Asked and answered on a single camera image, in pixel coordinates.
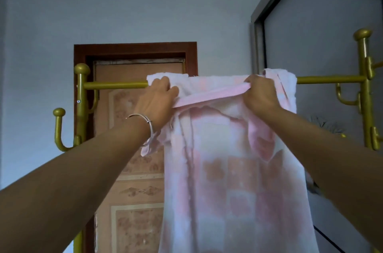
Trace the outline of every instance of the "hand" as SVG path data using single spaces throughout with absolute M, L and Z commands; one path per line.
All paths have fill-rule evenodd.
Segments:
M 155 132 L 161 130 L 174 114 L 172 107 L 179 89 L 176 86 L 169 88 L 168 77 L 155 79 L 152 85 L 145 89 L 146 92 L 140 96 L 134 108 L 135 114 L 144 115 L 152 121 Z
M 272 79 L 253 74 L 245 82 L 249 82 L 251 88 L 243 94 L 243 101 L 257 117 L 263 119 L 268 113 L 281 108 Z

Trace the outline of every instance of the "towel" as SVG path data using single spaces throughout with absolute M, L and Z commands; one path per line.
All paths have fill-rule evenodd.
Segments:
M 244 105 L 247 76 L 158 73 L 178 86 L 175 116 L 141 155 L 164 145 L 160 253 L 319 252 L 304 169 Z M 296 112 L 296 77 L 266 69 L 280 105 Z

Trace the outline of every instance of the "door panel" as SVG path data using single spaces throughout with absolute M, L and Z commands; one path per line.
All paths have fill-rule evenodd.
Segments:
M 281 0 L 265 20 L 267 67 L 283 68 L 297 76 L 358 74 L 357 43 L 353 33 L 370 28 L 370 54 L 383 58 L 381 0 Z M 375 122 L 383 129 L 383 76 L 372 83 Z M 359 84 L 343 84 L 343 97 L 355 100 Z M 345 129 L 347 137 L 363 144 L 361 115 L 341 104 L 334 84 L 298 85 L 298 113 L 318 115 Z M 370 245 L 330 201 L 309 194 L 314 225 L 347 253 L 370 252 Z M 319 234 L 321 252 L 337 252 Z
M 145 81 L 157 72 L 182 73 L 182 63 L 96 66 L 97 81 Z M 95 135 L 121 125 L 143 89 L 102 90 Z M 164 150 L 132 157 L 96 212 L 96 251 L 157 253 L 164 207 Z

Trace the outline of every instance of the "gold coat rack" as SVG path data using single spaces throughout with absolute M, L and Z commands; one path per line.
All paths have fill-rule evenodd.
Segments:
M 372 31 L 368 29 L 357 30 L 353 37 L 358 45 L 359 75 L 351 76 L 302 76 L 297 78 L 297 84 L 335 84 L 336 96 L 338 100 L 345 105 L 357 106 L 363 119 L 364 145 L 369 149 L 379 150 L 380 142 L 383 141 L 374 124 L 372 99 L 371 99 L 371 80 L 374 78 L 376 68 L 383 66 L 383 61 L 373 63 L 368 52 L 368 38 Z M 74 73 L 77 75 L 77 106 L 76 106 L 76 125 L 73 147 L 76 147 L 87 140 L 87 123 L 89 115 L 97 108 L 98 91 L 104 89 L 143 89 L 148 83 L 143 82 L 88 82 L 87 76 L 90 74 L 90 68 L 79 63 L 74 67 Z M 360 91 L 356 95 L 356 100 L 348 101 L 342 98 L 341 84 L 359 83 Z M 93 106 L 89 109 L 87 100 L 87 91 L 94 91 Z M 57 108 L 53 111 L 56 117 L 54 141 L 61 151 L 68 151 L 73 147 L 65 147 L 61 141 L 62 117 L 65 115 L 63 108 Z M 74 253 L 82 253 L 82 232 L 74 239 Z

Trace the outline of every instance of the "bracelet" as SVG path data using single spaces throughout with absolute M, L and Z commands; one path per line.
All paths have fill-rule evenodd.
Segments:
M 146 123 L 148 123 L 149 126 L 150 126 L 150 138 L 148 140 L 146 140 L 145 143 L 141 146 L 141 147 L 146 147 L 146 146 L 148 146 L 152 142 L 152 140 L 154 138 L 154 131 L 153 131 L 153 126 L 152 126 L 152 121 L 149 120 L 148 117 L 146 117 L 144 115 L 141 115 L 141 114 L 131 114 L 131 115 L 128 116 L 128 118 L 130 118 L 132 116 L 141 116 L 142 118 L 145 119 Z

